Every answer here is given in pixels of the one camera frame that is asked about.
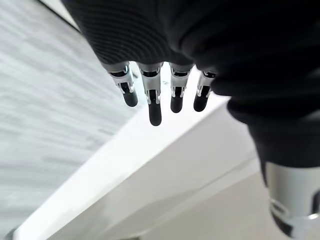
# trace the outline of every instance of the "robotic finger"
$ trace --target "robotic finger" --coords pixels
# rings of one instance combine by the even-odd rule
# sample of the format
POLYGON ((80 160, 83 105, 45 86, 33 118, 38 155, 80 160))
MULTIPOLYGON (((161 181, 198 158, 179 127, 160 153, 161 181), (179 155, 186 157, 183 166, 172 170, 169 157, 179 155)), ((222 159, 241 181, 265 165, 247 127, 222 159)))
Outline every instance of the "robotic finger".
POLYGON ((138 97, 134 87, 134 77, 128 61, 116 64, 102 64, 106 71, 111 75, 115 85, 123 94, 125 103, 129 107, 138 104, 138 97))
POLYGON ((290 238, 303 238, 319 221, 320 167, 265 165, 271 215, 290 238))
POLYGON ((193 102, 193 108, 196 112, 202 112, 206 108, 211 93, 211 83, 215 76, 216 74, 212 71, 203 71, 201 73, 193 102))
POLYGON ((184 93, 193 64, 178 65, 170 63, 171 67, 171 110, 179 113, 183 106, 184 93))
POLYGON ((160 70, 163 62, 155 64, 138 63, 144 93, 149 107, 149 120, 153 126, 159 126, 162 121, 160 94, 161 94, 161 76, 160 70))

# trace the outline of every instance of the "white floor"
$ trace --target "white floor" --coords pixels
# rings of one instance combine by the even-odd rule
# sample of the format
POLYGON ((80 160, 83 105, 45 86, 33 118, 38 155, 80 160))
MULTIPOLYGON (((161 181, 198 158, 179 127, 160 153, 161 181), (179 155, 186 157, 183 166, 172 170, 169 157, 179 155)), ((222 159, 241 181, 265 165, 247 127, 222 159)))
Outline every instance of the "white floor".
POLYGON ((133 114, 79 32, 35 0, 0 1, 0 239, 133 114))

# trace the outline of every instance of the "robotic hand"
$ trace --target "robotic hand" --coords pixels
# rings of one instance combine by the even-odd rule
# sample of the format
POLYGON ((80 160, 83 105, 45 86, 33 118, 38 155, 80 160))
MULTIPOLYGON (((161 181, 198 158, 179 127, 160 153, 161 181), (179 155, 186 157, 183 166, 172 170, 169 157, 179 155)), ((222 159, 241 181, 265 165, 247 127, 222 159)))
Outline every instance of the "robotic hand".
MULTIPOLYGON (((135 107, 138 103, 137 94, 134 87, 133 75, 128 61, 118 62, 115 64, 102 63, 106 71, 111 75, 115 85, 123 94, 125 103, 129 107, 135 107)), ((161 115, 161 76, 160 69, 163 62, 154 64, 138 63, 144 93, 149 106, 149 119, 153 126, 160 125, 162 121, 161 115)), ((179 65, 171 63, 171 110, 179 113, 183 106, 183 99, 187 82, 193 64, 179 65)), ((205 109, 208 97, 211 92, 211 82, 215 74, 209 71, 203 71, 196 91, 193 108, 197 112, 205 109)))
POLYGON ((301 237, 320 214, 320 14, 312 0, 62 0, 130 107, 138 63, 149 119, 161 121, 160 68, 178 113, 193 65, 194 109, 211 90, 248 125, 276 225, 301 237))

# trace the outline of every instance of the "black fingertip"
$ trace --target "black fingertip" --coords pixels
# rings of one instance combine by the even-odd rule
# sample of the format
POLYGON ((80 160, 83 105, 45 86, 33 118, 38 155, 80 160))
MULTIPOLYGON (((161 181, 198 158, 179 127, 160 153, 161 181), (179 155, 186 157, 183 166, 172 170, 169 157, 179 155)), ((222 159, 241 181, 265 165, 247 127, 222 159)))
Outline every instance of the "black fingertip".
POLYGON ((183 97, 179 97, 179 96, 173 97, 172 96, 171 97, 171 104, 170 104, 171 111, 176 114, 179 113, 182 109, 183 100, 184 100, 183 97))
POLYGON ((129 107, 135 107, 138 104, 138 97, 136 91, 124 93, 123 98, 125 103, 129 107))
POLYGON ((152 101, 151 104, 149 104, 149 119, 153 126, 159 126, 161 124, 162 116, 160 103, 156 104, 156 102, 152 101))
POLYGON ((193 109, 196 112, 202 112, 206 108, 207 102, 208 97, 195 95, 193 109))
POLYGON ((278 228, 288 237, 292 237, 292 230, 293 227, 289 224, 286 224, 285 222, 283 222, 279 217, 277 217, 276 215, 274 215, 273 213, 271 213, 273 220, 275 222, 275 224, 278 226, 278 228))

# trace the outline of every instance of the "black sleeve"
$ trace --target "black sleeve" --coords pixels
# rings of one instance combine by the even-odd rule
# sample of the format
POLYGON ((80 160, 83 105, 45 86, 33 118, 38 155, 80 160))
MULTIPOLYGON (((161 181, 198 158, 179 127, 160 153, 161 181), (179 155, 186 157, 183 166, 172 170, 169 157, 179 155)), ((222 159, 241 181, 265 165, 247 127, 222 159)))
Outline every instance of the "black sleeve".
POLYGON ((100 61, 195 63, 260 160, 320 166, 316 0, 63 0, 100 61))

